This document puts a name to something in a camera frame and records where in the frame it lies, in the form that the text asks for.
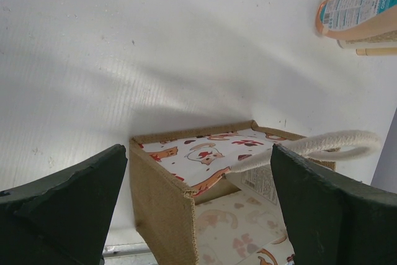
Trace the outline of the tan cone shaped tube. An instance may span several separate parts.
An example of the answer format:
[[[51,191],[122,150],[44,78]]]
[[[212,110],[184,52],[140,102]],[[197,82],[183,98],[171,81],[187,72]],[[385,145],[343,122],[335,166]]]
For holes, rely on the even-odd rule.
[[[355,52],[358,56],[396,56],[397,48],[360,48]]]

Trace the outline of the orange bottle with pink cap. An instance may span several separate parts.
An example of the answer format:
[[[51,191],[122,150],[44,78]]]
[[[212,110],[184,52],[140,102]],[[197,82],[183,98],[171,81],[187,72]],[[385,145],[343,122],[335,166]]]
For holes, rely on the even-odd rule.
[[[396,30],[396,0],[325,0],[315,27],[336,40],[360,40]]]

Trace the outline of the burlap cat print canvas bag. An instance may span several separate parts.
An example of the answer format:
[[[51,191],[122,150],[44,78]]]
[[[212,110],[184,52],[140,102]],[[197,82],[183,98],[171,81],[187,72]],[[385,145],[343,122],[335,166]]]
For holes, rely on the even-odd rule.
[[[270,168],[276,143],[330,170],[380,147],[371,132],[307,138],[253,120],[130,140],[135,225],[159,264],[294,263],[279,199],[260,203],[226,178]]]

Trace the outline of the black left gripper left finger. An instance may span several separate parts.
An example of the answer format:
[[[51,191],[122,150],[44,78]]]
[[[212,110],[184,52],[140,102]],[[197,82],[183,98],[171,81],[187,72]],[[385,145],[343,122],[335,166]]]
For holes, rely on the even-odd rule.
[[[126,148],[114,145],[1,191],[1,264],[103,264],[126,167]]]

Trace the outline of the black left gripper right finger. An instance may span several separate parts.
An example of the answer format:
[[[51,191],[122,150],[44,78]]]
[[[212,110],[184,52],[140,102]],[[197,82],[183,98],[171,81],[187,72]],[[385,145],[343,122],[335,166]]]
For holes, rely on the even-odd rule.
[[[295,264],[396,264],[396,194],[281,145],[270,165]]]

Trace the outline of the cream bottle with round cap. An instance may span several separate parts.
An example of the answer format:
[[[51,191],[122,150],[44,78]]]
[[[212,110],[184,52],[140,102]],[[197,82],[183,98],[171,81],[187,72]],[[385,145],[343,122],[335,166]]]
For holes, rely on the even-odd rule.
[[[337,43],[345,49],[396,48],[396,31],[358,40],[337,40]]]

